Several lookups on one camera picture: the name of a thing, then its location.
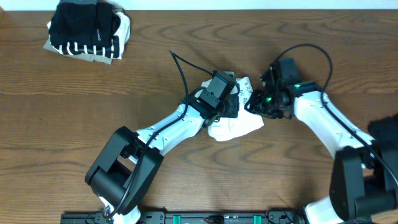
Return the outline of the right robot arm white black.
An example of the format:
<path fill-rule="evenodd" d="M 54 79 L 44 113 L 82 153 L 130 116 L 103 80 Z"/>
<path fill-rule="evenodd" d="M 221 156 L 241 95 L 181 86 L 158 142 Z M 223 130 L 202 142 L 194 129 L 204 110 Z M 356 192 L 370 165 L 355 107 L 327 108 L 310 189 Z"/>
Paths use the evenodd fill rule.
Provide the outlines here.
<path fill-rule="evenodd" d="M 314 81 L 301 79 L 292 58 L 275 60 L 261 75 L 244 108 L 269 119 L 285 111 L 305 123 L 331 154 L 326 198 L 304 206 L 295 223 L 371 223 L 397 209 L 397 117 L 373 121 L 365 133 L 330 101 Z"/>

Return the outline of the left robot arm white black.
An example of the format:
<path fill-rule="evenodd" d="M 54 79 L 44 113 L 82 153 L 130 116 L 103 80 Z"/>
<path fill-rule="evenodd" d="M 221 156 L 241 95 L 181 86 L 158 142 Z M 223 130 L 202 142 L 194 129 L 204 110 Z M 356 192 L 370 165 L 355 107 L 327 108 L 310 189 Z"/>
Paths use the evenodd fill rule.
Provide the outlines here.
<path fill-rule="evenodd" d="M 193 90 L 163 120 L 137 131 L 117 129 L 85 176 L 104 203 L 100 218 L 105 223 L 137 223 L 138 205 L 166 153 L 220 118 L 236 118 L 239 92 L 233 72 L 215 70 L 208 86 Z"/>

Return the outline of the white printed t-shirt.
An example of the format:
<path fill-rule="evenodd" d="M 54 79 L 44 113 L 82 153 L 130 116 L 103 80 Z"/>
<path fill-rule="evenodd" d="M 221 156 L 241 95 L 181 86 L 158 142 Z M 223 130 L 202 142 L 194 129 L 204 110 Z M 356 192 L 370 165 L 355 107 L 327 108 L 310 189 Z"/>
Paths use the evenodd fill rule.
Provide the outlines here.
<path fill-rule="evenodd" d="M 249 77 L 238 78 L 239 84 L 239 111 L 237 118 L 220 118 L 208 127 L 209 136 L 216 141 L 229 141 L 244 136 L 252 131 L 263 127 L 263 118 L 260 115 L 250 113 L 244 109 L 253 93 Z"/>

